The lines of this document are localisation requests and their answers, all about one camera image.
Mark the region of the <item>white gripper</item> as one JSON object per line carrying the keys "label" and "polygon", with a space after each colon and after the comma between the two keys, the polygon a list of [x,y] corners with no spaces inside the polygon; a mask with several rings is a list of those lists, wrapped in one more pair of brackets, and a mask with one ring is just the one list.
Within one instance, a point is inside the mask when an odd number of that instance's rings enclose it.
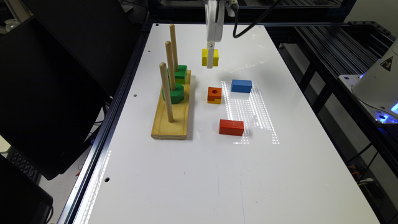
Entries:
{"label": "white gripper", "polygon": [[213,68],[215,42],[220,42],[223,35],[224,2],[222,0],[208,0],[205,3],[207,61],[206,67]]}

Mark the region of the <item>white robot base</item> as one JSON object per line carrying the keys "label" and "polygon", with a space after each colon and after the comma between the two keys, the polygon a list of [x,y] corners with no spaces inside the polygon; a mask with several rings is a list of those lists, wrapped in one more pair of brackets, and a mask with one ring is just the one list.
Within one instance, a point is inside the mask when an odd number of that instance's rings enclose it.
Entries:
{"label": "white robot base", "polygon": [[364,74],[339,79],[376,124],[397,125],[397,42]]}

